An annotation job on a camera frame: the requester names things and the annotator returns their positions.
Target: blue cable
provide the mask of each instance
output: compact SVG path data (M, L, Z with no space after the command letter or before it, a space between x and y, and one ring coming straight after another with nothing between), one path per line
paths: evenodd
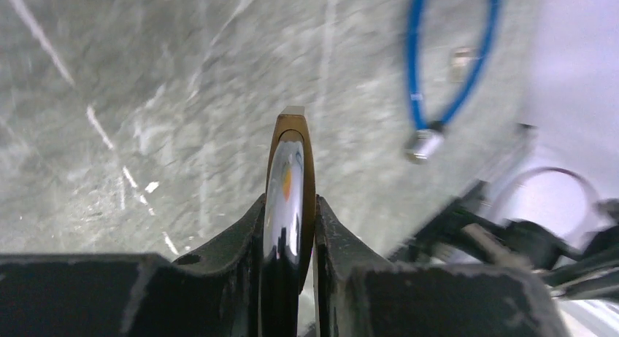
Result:
M484 37L482 38L482 44L480 51L474 62L473 68L469 72L468 78L464 85L461 87L458 95L455 96L451 105L447 107L447 111L443 114L440 122L443 125L447 125L458 112L458 110L466 103L471 91L477 84L477 80L480 77L480 73L483 70L486 59L492 48L492 43L496 33L497 19L499 18L499 6L501 0L488 0L490 6L488 10L488 23L486 25ZM421 18L423 14L423 6L426 0L413 0L410 18L409 18L409 32L407 42L408 52L408 82L409 82L409 94L410 94L410 106L412 121L418 130L427 129L428 123L423 118L423 94L420 89L420 80L418 67L419 63L419 44L421 38Z

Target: gray floor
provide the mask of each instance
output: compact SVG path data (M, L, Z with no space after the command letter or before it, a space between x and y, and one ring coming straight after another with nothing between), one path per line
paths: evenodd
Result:
M0 250L176 257L262 192L274 119L302 105L318 192L387 252L518 140L538 5L504 0L482 86L416 166L402 154L409 2L0 0ZM485 0L431 0L430 115L485 12Z

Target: white surface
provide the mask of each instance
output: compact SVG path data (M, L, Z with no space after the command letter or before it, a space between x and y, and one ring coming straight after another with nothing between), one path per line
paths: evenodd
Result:
M619 196L618 6L619 0L545 0L526 111L526 122L539 127L527 168L571 169L604 198ZM509 216L566 235L587 206L575 182L545 175L518 192ZM591 230L599 226L590 224ZM574 336L594 336L573 319L566 321Z

